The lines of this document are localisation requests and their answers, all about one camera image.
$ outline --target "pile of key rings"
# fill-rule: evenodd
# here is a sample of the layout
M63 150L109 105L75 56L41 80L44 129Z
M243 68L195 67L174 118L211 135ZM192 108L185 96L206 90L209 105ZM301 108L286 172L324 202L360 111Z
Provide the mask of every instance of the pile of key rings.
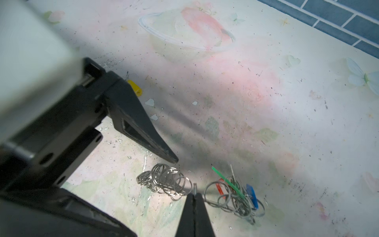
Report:
M253 205L252 197L248 195L246 189L243 188L233 176L227 177L227 179L243 194L245 197L244 199L241 198L231 186L225 183L223 179L219 179L218 181L214 181L207 185L204 191L204 201L212 207L218 207L225 212L233 213L246 220L251 225L254 225L255 217L264 216L265 206L257 199L257 202L262 206L263 213L256 213L258 208ZM216 201L207 198L207 191L213 185L217 187L217 190L220 193L220 196Z
M261 217L265 214L265 206L256 198L250 185L246 185L246 188L244 188L240 184L241 182L237 181L232 166L230 168L233 175L226 177L226 181L221 178L207 185L204 191L204 201L212 207L233 213L254 225L255 217ZM190 179L185 177L182 172L163 163L155 165L151 171L141 173L137 177L137 183L146 186L154 193L167 194L173 201L178 201L182 196L192 192L193 189L195 194L197 192L196 184L192 184ZM210 194L208 194L209 188L213 185L216 186L220 194L216 200L211 200L209 198Z
M154 193L167 194L173 201L178 201L182 196L188 195L193 188L190 179L182 172L162 163L155 165L151 171L140 174L137 177L137 183L146 186Z

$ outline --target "table surface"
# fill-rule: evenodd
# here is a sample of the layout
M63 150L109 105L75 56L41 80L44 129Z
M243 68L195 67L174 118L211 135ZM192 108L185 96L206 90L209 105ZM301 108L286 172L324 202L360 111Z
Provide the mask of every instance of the table surface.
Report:
M51 11L45 17L80 56L142 89L144 109L179 158L172 166L199 191L218 179L212 166L231 175L230 164L254 187L266 215L251 226L207 205L216 236L379 232L379 96L349 83L346 58L366 73L379 71L379 59L255 0L28 4ZM180 25L184 12L190 28ZM154 24L163 34L183 33L177 39L187 45L141 27L138 19L151 13L176 19ZM217 51L212 37L220 25L235 39ZM97 129L102 143L63 187L139 236L174 236L184 198L173 202L136 183L142 171L167 162L115 131L110 118Z

